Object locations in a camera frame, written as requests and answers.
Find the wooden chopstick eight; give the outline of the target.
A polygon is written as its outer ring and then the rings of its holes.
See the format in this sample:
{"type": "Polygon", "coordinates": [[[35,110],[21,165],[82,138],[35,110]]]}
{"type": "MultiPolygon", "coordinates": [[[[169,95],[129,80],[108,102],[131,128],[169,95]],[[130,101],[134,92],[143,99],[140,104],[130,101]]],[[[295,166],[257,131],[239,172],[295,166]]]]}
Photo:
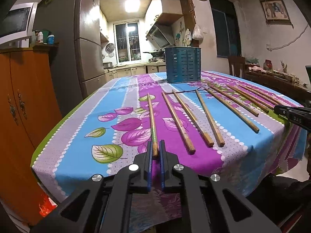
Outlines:
{"type": "Polygon", "coordinates": [[[269,100],[266,96],[261,95],[260,93],[247,88],[246,86],[240,85],[239,88],[244,92],[250,95],[251,97],[255,98],[257,102],[261,103],[262,105],[268,107],[269,109],[273,110],[275,104],[269,100]]]}

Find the white hanging plastic bag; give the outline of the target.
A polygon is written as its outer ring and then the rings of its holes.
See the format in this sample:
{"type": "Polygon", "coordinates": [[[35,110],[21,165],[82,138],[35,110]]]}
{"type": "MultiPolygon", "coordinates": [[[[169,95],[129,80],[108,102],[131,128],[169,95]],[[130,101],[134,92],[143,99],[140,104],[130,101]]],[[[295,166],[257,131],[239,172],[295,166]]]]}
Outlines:
{"type": "Polygon", "coordinates": [[[196,41],[203,41],[204,40],[204,34],[201,30],[200,26],[198,24],[195,24],[192,34],[192,39],[196,41]]]}

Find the wooden chopstick ten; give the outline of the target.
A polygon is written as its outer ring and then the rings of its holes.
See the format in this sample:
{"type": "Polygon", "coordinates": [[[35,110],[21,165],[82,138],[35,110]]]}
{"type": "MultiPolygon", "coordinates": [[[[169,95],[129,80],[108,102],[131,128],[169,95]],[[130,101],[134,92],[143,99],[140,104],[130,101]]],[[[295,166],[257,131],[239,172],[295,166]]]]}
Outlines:
{"type": "Polygon", "coordinates": [[[281,105],[284,103],[283,100],[278,99],[275,95],[270,95],[270,94],[268,94],[267,92],[265,92],[265,91],[263,91],[263,90],[259,90],[259,91],[261,91],[261,92],[263,92],[263,93],[269,95],[269,96],[272,97],[273,99],[279,101],[279,102],[281,103],[281,105]]]}

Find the wooden chopstick nine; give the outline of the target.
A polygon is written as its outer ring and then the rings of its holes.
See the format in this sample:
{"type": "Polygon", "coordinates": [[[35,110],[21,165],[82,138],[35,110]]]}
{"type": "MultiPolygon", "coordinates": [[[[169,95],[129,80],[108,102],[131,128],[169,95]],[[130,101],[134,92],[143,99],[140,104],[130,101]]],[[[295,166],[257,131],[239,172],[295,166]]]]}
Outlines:
{"type": "Polygon", "coordinates": [[[280,105],[281,103],[275,99],[273,99],[272,97],[270,97],[269,95],[259,91],[259,90],[255,90],[255,89],[252,89],[250,88],[249,86],[243,86],[243,88],[245,88],[246,90],[248,91],[251,91],[252,93],[260,96],[261,98],[269,101],[270,103],[274,104],[274,105],[280,105]]]}

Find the dark wooden chair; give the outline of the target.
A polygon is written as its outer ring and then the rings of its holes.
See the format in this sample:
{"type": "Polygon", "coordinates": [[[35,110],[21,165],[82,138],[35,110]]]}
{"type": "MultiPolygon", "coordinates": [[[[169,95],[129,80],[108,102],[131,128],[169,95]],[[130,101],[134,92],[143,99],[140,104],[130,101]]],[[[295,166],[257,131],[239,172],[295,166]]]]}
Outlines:
{"type": "Polygon", "coordinates": [[[242,56],[230,56],[229,62],[229,74],[231,76],[244,78],[245,71],[245,58],[242,56]]]}

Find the framed wall picture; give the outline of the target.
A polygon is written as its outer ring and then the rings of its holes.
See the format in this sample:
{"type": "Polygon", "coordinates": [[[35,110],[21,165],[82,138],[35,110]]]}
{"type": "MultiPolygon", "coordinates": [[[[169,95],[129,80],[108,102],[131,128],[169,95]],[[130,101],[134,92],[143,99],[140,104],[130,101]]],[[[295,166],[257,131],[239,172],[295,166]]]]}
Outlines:
{"type": "Polygon", "coordinates": [[[283,0],[260,0],[267,25],[292,25],[283,0]]]}

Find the wooden chopstick four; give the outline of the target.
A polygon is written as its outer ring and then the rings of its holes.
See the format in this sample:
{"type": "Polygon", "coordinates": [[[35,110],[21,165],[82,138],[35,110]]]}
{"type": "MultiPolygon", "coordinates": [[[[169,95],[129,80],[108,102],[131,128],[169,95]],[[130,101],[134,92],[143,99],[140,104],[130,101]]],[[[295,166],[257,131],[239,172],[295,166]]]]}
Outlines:
{"type": "Polygon", "coordinates": [[[202,96],[200,95],[199,91],[195,90],[195,92],[196,92],[196,95],[197,95],[197,97],[199,99],[199,102],[201,103],[201,106],[202,106],[202,108],[204,110],[204,113],[207,116],[208,122],[209,122],[209,124],[211,126],[211,129],[213,131],[213,134],[215,136],[215,139],[217,141],[218,146],[219,147],[224,147],[225,141],[224,141],[224,139],[223,139],[223,137],[221,135],[221,132],[219,131],[219,129],[218,129],[218,127],[217,127],[217,125],[216,125],[216,123],[214,121],[214,118],[212,117],[210,111],[208,110],[206,104],[204,103],[204,100],[203,100],[202,96]]]}

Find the colourful floral tablecloth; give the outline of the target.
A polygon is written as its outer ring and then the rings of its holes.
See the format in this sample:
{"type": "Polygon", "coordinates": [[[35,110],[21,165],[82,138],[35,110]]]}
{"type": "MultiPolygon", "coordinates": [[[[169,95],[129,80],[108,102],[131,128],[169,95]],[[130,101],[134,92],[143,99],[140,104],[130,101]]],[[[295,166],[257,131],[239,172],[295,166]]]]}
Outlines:
{"type": "Polygon", "coordinates": [[[302,160],[305,129],[283,115],[259,107],[228,86],[263,90],[301,107],[289,97],[242,78],[205,71],[198,82],[168,83],[165,73],[114,79],[68,113],[35,150],[31,168],[58,207],[33,232],[141,232],[181,217],[186,232],[278,232],[249,196],[265,178],[284,173],[302,160]],[[237,98],[256,117],[209,87],[237,98]],[[210,95],[220,96],[252,121],[255,133],[210,95]],[[172,90],[186,103],[208,147],[172,90]],[[198,90],[225,141],[219,147],[199,102],[198,90]],[[188,153],[162,96],[165,92],[196,152],[188,153]],[[146,150],[151,140],[147,93],[155,116],[158,146],[166,148],[165,189],[161,188],[160,152],[152,158],[147,189],[146,150]]]}

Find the steel range hood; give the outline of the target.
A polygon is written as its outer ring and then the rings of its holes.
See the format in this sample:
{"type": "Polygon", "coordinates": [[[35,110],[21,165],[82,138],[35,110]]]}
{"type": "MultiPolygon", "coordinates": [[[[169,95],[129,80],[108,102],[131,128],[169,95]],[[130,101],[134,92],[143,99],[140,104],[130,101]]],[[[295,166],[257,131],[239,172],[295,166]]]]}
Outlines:
{"type": "Polygon", "coordinates": [[[175,40],[171,26],[155,23],[147,32],[146,39],[155,44],[158,50],[164,49],[165,47],[175,46],[175,40]]]}

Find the dark wooden side table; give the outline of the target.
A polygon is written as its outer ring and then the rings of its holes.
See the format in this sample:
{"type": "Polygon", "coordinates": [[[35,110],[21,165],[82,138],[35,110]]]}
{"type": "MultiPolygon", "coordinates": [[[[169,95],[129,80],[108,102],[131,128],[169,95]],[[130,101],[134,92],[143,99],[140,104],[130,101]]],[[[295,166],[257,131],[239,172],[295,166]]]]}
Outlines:
{"type": "Polygon", "coordinates": [[[304,107],[310,107],[310,90],[303,88],[300,85],[290,83],[285,79],[264,74],[262,72],[254,72],[249,68],[258,68],[258,66],[248,66],[245,65],[244,79],[252,81],[259,85],[263,85],[272,90],[275,90],[289,98],[302,104],[304,107]]]}

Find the wooden chopstick three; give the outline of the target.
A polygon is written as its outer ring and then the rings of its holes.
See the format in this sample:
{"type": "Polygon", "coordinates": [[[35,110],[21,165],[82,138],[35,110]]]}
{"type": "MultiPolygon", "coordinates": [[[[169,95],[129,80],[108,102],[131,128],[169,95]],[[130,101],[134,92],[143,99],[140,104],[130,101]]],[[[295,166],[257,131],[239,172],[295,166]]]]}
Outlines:
{"type": "Polygon", "coordinates": [[[190,108],[186,105],[186,103],[180,98],[180,96],[178,96],[178,94],[176,93],[175,90],[172,90],[172,93],[174,94],[175,98],[177,99],[177,101],[180,103],[180,105],[183,107],[184,111],[187,113],[187,115],[190,117],[190,119],[192,120],[193,124],[195,125],[195,127],[197,128],[197,130],[199,131],[200,135],[202,136],[203,140],[205,141],[205,143],[207,144],[208,147],[212,147],[214,145],[214,142],[212,140],[212,138],[209,136],[209,134],[207,132],[205,132],[204,130],[202,130],[198,124],[198,120],[195,117],[195,115],[192,113],[192,111],[190,110],[190,108]]]}

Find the wooden chopstick one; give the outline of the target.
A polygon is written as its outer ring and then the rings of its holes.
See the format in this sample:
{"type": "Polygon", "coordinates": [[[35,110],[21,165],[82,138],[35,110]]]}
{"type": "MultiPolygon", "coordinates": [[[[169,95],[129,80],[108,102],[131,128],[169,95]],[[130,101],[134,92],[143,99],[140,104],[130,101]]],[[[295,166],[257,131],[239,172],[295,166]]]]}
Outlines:
{"type": "Polygon", "coordinates": [[[150,94],[147,93],[147,100],[148,100],[148,106],[149,106],[149,116],[150,116],[150,129],[151,129],[151,140],[152,140],[152,154],[153,154],[153,159],[158,158],[158,139],[157,139],[157,134],[156,134],[156,123],[155,123],[155,116],[153,112],[153,107],[152,107],[152,102],[151,102],[151,97],[150,94]]]}

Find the wooden chopstick seven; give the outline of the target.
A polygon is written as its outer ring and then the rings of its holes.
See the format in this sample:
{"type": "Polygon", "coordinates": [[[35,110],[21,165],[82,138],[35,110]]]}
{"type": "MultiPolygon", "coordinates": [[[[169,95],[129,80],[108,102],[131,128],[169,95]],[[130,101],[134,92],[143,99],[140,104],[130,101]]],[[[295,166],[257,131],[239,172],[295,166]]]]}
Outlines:
{"type": "Polygon", "coordinates": [[[255,104],[257,107],[259,107],[263,112],[265,113],[269,113],[269,110],[266,106],[264,106],[263,104],[261,104],[259,101],[255,100],[254,97],[252,97],[251,95],[244,93],[242,90],[239,90],[236,87],[230,86],[227,84],[227,86],[231,89],[234,90],[235,92],[239,93],[240,95],[242,95],[244,98],[248,99],[250,102],[252,102],[253,104],[255,104]]]}

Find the wooden chopstick six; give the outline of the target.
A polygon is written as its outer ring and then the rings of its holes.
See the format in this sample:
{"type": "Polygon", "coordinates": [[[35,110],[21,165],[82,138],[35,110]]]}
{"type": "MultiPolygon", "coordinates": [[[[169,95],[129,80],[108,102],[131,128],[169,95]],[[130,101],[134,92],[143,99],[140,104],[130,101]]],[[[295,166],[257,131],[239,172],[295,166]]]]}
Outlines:
{"type": "Polygon", "coordinates": [[[228,99],[230,99],[231,101],[235,102],[236,104],[240,105],[241,107],[243,107],[244,109],[246,109],[247,111],[249,111],[250,113],[252,113],[254,116],[258,117],[259,113],[257,111],[255,111],[254,109],[252,109],[251,107],[249,107],[248,105],[244,104],[243,102],[241,102],[240,100],[237,100],[237,98],[217,89],[215,86],[211,86],[209,85],[209,87],[215,91],[217,91],[218,93],[220,93],[221,95],[224,95],[225,97],[227,97],[228,99]]]}

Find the kitchen window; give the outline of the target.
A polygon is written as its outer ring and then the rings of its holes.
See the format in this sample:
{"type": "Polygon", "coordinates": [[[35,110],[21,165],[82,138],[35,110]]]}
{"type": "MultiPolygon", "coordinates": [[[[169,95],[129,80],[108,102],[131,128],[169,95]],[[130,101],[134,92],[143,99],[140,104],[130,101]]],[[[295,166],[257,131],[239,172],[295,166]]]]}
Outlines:
{"type": "Polygon", "coordinates": [[[138,26],[138,21],[114,25],[118,63],[128,63],[141,60],[138,26]]]}

